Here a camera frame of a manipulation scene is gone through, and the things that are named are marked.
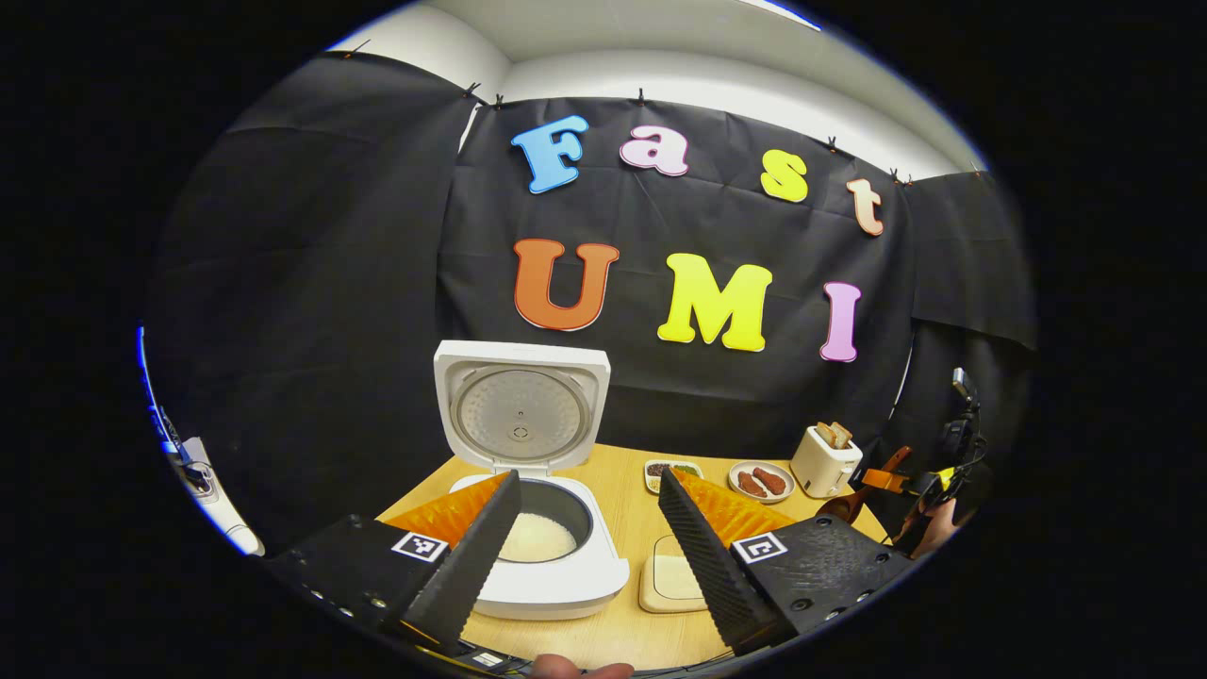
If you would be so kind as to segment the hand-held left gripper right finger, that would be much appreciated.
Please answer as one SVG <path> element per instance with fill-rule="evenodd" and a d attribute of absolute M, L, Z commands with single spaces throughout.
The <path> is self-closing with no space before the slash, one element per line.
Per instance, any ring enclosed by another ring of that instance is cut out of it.
<path fill-rule="evenodd" d="M 736 654 L 812 636 L 914 567 L 828 513 L 792 520 L 675 468 L 658 503 Z"/>

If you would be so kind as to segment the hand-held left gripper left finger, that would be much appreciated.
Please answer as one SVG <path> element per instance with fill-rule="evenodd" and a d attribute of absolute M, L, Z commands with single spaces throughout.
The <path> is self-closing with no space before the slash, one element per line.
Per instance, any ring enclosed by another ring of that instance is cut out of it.
<path fill-rule="evenodd" d="M 266 560 L 276 579 L 371 636 L 431 652 L 460 652 L 460 637 L 521 510 L 517 470 L 486 482 L 486 505 L 457 544 L 350 515 Z"/>

